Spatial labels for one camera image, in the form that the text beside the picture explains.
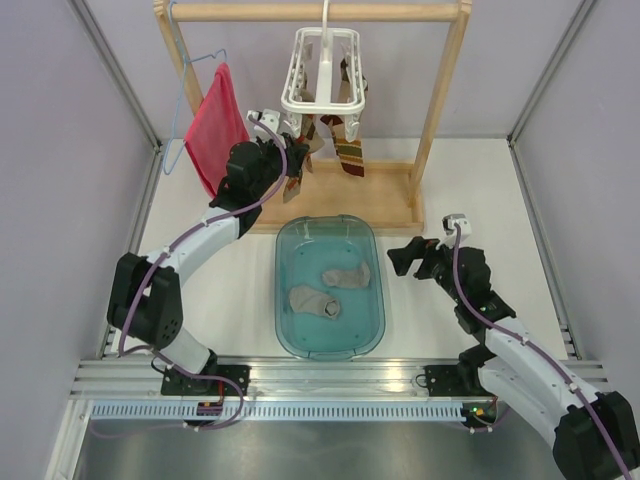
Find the white clip sock hanger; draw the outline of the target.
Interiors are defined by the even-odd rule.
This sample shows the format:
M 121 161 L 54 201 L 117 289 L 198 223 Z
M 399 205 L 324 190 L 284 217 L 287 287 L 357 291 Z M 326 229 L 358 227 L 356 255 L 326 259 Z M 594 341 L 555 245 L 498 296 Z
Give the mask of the white clip sock hanger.
M 287 71 L 285 85 L 281 94 L 281 107 L 286 115 L 285 124 L 293 134 L 302 129 L 305 115 L 334 115 L 344 122 L 345 139 L 352 142 L 360 129 L 360 118 L 366 105 L 365 86 L 361 62 L 360 34 L 349 28 L 331 28 L 328 26 L 330 3 L 322 6 L 322 24 L 319 27 L 304 27 L 296 31 L 294 47 Z M 313 46 L 318 42 L 320 54 L 318 60 L 316 88 L 313 100 L 302 99 L 302 91 L 307 74 L 307 63 L 313 59 Z M 339 44 L 346 61 L 347 99 L 334 101 L 333 61 L 334 45 Z

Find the grey ankle sock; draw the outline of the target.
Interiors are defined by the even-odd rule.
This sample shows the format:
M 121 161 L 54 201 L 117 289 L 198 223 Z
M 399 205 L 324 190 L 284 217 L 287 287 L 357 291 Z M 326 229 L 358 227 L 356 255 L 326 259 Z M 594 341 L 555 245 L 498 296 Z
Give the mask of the grey ankle sock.
M 340 289 L 364 289 L 369 286 L 371 272 L 368 264 L 362 262 L 350 270 L 331 269 L 322 273 L 321 279 L 328 287 Z
M 337 298 L 308 285 L 292 288 L 288 298 L 294 313 L 311 314 L 335 320 L 341 312 L 341 305 Z

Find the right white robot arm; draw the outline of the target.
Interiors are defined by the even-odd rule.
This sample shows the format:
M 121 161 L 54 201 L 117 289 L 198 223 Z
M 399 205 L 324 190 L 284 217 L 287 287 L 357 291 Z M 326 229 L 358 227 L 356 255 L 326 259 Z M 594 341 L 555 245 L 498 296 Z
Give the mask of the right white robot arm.
M 459 356 L 456 379 L 514 410 L 548 444 L 567 479 L 629 479 L 639 467 L 639 435 L 630 403 L 602 392 L 542 348 L 491 286 L 483 250 L 413 238 L 387 252 L 394 271 L 432 280 L 454 301 L 461 328 L 477 345 Z

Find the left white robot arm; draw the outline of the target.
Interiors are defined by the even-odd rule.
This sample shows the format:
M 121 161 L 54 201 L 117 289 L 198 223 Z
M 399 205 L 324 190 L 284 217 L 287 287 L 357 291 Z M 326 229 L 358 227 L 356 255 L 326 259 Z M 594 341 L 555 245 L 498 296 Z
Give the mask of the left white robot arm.
M 214 254 L 245 235 L 266 199 L 286 178 L 301 173 L 308 145 L 283 134 L 234 145 L 226 173 L 204 217 L 172 243 L 152 254 L 123 255 L 116 264 L 106 314 L 122 338 L 139 340 L 168 364 L 168 377 L 183 379 L 207 395 L 223 379 L 217 356 L 184 325 L 182 288 Z

